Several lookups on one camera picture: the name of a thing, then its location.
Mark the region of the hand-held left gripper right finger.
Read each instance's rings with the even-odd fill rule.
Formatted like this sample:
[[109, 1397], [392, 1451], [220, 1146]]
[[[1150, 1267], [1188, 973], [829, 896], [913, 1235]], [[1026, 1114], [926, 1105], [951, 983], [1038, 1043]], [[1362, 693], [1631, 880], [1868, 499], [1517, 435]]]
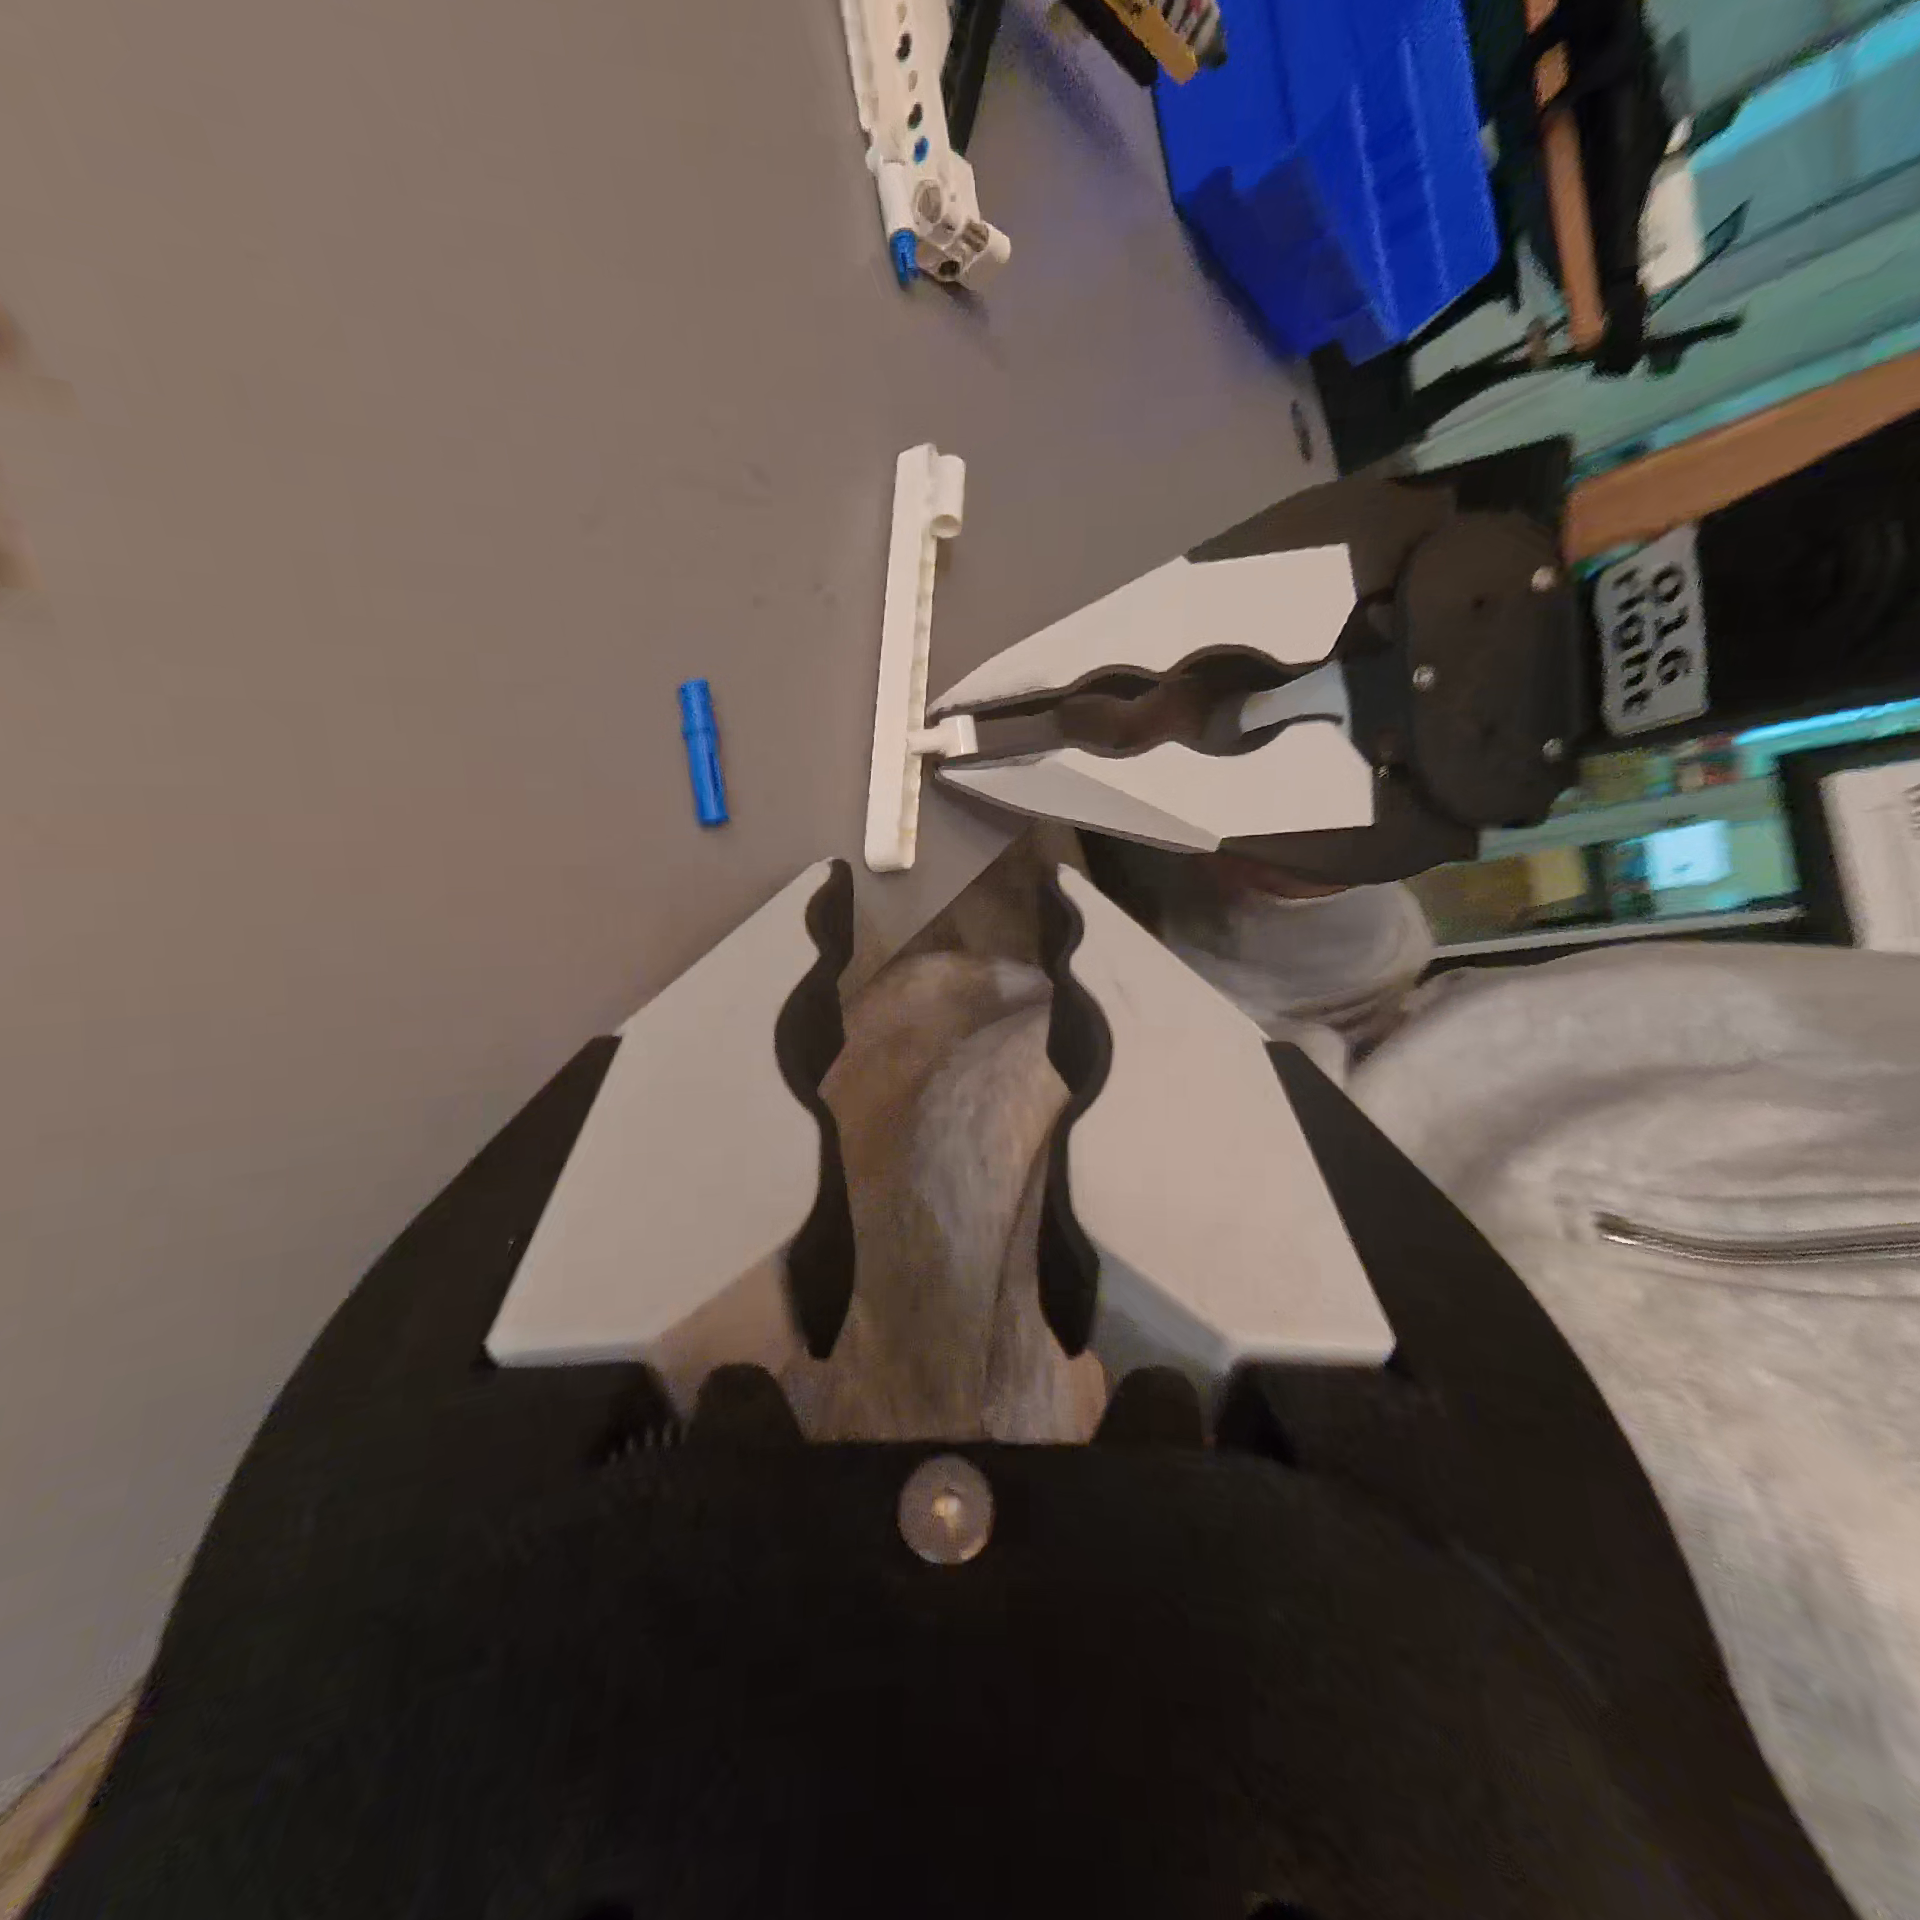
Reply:
[[1109, 1375], [1385, 1365], [1385, 1311], [1261, 1029], [1070, 867], [1042, 946], [1064, 1105], [1039, 1307], [1061, 1347]]

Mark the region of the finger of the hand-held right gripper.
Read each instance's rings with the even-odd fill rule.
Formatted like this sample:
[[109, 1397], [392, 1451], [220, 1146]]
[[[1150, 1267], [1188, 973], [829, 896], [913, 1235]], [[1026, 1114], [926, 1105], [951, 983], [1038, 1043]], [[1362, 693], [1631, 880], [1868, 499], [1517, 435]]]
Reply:
[[930, 709], [980, 714], [1112, 675], [1162, 679], [1199, 657], [1324, 663], [1358, 605], [1344, 544], [1234, 560], [1177, 559], [1002, 647]]
[[1222, 663], [1109, 679], [969, 722], [969, 753], [938, 756], [934, 780], [1026, 818], [1182, 852], [1375, 820], [1375, 769], [1335, 663], [1270, 689]]

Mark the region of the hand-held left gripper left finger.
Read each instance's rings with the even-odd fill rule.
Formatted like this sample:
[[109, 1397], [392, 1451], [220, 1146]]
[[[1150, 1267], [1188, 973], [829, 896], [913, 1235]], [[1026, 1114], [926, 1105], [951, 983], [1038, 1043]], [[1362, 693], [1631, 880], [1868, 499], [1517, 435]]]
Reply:
[[850, 867], [817, 860], [617, 1029], [487, 1332], [496, 1368], [831, 1354], [854, 1235], [822, 1081], [853, 931]]

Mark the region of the long white lego beam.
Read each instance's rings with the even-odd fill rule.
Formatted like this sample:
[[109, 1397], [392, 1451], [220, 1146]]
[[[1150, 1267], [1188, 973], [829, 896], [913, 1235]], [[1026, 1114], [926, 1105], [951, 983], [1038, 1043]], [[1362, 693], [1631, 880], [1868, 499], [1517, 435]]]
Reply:
[[879, 610], [862, 856], [878, 876], [906, 873], [919, 850], [926, 761], [975, 754], [966, 715], [928, 720], [930, 616], [941, 544], [965, 524], [966, 464], [932, 443], [895, 457]]

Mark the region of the person's right forearm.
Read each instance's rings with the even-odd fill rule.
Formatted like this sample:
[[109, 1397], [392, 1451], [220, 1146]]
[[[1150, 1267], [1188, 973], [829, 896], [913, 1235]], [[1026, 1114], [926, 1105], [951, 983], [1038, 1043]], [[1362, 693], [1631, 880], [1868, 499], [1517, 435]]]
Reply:
[[1398, 880], [1340, 887], [1244, 856], [1085, 839], [1087, 873], [1266, 1041], [1329, 1075], [1401, 1020], [1432, 936]]

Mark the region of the small blue lego pin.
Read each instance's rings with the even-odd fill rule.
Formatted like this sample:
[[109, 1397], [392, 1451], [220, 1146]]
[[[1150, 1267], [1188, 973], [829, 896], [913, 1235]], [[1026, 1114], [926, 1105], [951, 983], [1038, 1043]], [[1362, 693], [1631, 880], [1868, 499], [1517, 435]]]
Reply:
[[709, 679], [685, 679], [679, 684], [676, 704], [695, 820], [705, 831], [724, 828], [729, 826], [732, 810]]

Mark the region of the white lego assembly blue pins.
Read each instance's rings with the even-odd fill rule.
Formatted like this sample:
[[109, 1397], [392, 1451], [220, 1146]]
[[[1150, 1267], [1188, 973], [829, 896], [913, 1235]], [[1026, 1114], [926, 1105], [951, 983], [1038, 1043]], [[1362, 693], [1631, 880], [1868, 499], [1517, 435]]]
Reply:
[[966, 157], [997, 5], [840, 3], [836, 12], [895, 281], [977, 292], [1013, 253], [977, 210]]

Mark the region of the wooden shelf board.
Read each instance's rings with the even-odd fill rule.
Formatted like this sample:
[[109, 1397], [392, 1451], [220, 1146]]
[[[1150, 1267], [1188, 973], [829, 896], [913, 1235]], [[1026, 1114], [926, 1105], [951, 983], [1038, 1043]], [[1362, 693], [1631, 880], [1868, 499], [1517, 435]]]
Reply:
[[1646, 544], [1868, 442], [1918, 408], [1918, 351], [1641, 452], [1568, 491], [1565, 565]]

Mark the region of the grey zip hoodie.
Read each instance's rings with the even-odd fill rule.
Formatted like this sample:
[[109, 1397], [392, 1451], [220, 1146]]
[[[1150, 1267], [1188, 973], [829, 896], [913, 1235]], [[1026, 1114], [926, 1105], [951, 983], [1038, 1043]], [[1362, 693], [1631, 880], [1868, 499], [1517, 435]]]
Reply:
[[[812, 1437], [1093, 1434], [1036, 1275], [1046, 876], [991, 867], [848, 1005], [860, 1277], [786, 1388]], [[1625, 945], [1422, 978], [1326, 1071], [1594, 1376], [1860, 1916], [1918, 1909], [1916, 1015], [1910, 957]]]

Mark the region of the blue plastic bin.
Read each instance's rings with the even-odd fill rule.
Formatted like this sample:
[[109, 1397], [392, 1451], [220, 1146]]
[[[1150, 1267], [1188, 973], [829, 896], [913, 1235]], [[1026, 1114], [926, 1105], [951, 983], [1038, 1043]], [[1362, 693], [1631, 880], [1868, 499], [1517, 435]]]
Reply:
[[1222, 20], [1222, 65], [1154, 85], [1173, 207], [1285, 355], [1406, 347], [1503, 252], [1465, 8]]

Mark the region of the yellow black tool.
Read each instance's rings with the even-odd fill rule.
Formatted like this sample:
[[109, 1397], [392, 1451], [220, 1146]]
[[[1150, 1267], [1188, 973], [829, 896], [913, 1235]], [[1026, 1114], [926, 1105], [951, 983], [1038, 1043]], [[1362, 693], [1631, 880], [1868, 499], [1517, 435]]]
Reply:
[[1217, 3], [1101, 3], [1121, 69], [1143, 87], [1154, 77], [1185, 85], [1228, 59]]

